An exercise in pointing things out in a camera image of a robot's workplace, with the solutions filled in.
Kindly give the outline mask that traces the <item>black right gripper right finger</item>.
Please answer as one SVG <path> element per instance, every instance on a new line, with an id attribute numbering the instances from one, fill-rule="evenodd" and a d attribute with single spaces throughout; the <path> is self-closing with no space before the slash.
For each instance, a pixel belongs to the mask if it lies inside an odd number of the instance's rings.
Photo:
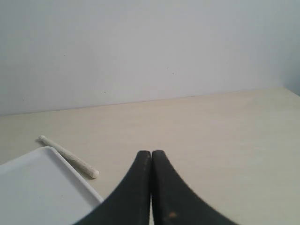
<path id="1" fill-rule="evenodd" d="M 234 225 L 179 176 L 162 150 L 152 152 L 151 199 L 156 225 Z"/>

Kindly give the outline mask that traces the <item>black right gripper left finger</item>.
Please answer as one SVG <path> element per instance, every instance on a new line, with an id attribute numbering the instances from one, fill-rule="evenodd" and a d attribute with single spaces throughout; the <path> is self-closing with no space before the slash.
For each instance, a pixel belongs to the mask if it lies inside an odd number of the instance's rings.
<path id="1" fill-rule="evenodd" d="M 114 191 L 80 225 L 147 225 L 150 217 L 151 153 L 139 151 Z"/>

